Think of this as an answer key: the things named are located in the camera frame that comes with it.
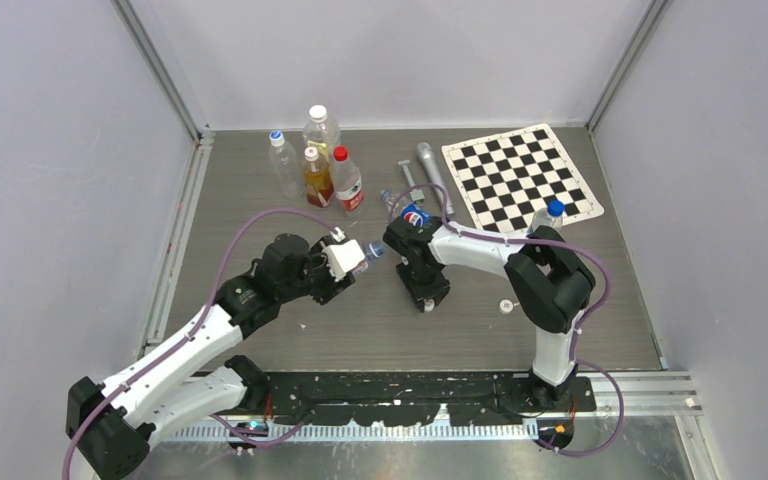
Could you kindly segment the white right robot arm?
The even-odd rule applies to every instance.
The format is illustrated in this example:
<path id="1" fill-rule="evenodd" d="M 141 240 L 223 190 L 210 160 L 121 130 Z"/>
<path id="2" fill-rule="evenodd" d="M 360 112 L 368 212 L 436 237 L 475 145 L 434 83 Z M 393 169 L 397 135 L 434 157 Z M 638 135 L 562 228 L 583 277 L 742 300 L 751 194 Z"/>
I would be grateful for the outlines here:
<path id="1" fill-rule="evenodd" d="M 559 233 L 540 227 L 532 235 L 483 232 L 433 217 L 423 225 L 397 218 L 383 235 L 402 258 L 396 272 L 415 306 L 429 312 L 450 292 L 447 266 L 505 278 L 536 328 L 536 353 L 529 370 L 531 397 L 556 410 L 571 395 L 578 366 L 576 322 L 584 315 L 595 277 Z"/>

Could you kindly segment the blue bottle cap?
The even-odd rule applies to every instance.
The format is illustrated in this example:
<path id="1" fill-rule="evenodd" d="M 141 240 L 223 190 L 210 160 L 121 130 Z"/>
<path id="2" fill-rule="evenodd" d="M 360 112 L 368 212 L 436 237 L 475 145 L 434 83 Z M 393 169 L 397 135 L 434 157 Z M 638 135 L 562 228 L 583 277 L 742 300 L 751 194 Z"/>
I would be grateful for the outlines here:
<path id="1" fill-rule="evenodd" d="M 554 218 L 562 218 L 565 212 L 565 204 L 557 199 L 549 202 L 547 205 L 547 213 Z"/>

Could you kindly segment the blue label clear bottle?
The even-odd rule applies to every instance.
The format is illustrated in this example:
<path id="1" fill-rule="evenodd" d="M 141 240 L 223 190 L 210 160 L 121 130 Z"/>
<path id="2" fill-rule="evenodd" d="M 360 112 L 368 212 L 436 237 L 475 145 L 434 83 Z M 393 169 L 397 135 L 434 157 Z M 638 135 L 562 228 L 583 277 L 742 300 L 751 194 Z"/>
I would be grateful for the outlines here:
<path id="1" fill-rule="evenodd" d="M 562 218 L 554 218 L 548 215 L 547 206 L 536 211 L 532 217 L 532 221 L 528 226 L 527 229 L 527 236 L 531 236 L 533 233 L 536 232 L 536 230 L 542 226 L 547 226 L 550 228 L 553 228 L 556 231 L 559 231 L 563 226 L 563 217 Z"/>

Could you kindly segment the clear bottle pink label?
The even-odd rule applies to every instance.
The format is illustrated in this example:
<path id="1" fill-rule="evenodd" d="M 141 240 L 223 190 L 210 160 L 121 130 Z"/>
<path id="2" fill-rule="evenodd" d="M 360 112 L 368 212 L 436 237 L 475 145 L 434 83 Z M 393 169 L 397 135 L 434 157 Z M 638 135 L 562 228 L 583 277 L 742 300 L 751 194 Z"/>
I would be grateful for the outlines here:
<path id="1" fill-rule="evenodd" d="M 364 273 L 378 259 L 385 255 L 385 245 L 380 240 L 362 242 L 360 246 L 364 253 L 364 259 L 352 270 L 353 275 L 360 275 Z"/>

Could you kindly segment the Pepsi label clear bottle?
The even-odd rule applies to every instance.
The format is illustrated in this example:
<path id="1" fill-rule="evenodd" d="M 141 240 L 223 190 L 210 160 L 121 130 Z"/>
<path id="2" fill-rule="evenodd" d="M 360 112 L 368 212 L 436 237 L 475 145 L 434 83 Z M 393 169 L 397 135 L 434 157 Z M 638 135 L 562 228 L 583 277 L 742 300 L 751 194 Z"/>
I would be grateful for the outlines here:
<path id="1" fill-rule="evenodd" d="M 431 216 L 408 197 L 398 199 L 396 194 L 385 189 L 381 192 L 381 200 L 388 214 L 388 222 L 402 218 L 413 226 L 423 227 L 431 220 Z"/>

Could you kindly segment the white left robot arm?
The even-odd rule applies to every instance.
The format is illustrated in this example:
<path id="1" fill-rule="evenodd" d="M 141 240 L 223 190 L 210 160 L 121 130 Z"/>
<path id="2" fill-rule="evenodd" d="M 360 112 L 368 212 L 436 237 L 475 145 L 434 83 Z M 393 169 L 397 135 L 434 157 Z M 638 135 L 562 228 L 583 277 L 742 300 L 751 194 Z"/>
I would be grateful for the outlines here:
<path id="1" fill-rule="evenodd" d="M 310 297 L 320 305 L 351 286 L 365 260 L 362 246 L 340 233 L 315 244 L 281 234 L 250 269 L 226 280 L 193 319 L 152 352 L 96 383 L 69 390 L 67 436 L 101 479 L 123 479 L 169 434 L 213 413 L 261 413 L 270 382 L 236 355 L 197 382 L 209 360 L 275 320 L 282 305 Z"/>

